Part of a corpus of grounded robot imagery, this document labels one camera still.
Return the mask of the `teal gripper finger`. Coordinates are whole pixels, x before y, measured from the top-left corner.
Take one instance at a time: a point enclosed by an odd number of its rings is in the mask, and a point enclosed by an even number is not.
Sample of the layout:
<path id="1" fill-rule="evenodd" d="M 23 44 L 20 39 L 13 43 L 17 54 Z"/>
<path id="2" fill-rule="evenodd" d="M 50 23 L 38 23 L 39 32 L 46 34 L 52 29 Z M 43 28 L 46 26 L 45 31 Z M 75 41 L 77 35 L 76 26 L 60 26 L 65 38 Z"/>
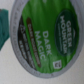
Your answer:
<path id="1" fill-rule="evenodd" d="M 0 10 L 0 50 L 9 38 L 9 17 L 8 11 Z"/>

